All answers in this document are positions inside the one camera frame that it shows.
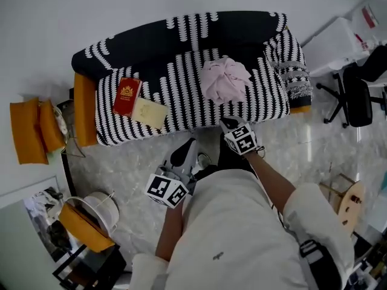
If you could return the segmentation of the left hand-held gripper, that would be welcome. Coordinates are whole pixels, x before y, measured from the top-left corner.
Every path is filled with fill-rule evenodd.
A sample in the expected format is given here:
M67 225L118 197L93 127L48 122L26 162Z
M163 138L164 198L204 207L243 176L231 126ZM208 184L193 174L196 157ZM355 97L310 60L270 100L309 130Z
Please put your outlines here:
M145 194L158 204L175 208L195 188L197 179L193 169L196 161L197 140L190 138L166 154L150 175Z

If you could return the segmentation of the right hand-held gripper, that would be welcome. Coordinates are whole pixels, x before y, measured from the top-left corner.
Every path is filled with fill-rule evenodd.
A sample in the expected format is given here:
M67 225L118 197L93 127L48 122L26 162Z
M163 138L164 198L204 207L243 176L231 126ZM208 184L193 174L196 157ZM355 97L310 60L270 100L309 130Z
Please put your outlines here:
M264 146L258 141L255 131L243 118L223 116L220 118L220 126L226 144L239 156L264 150Z

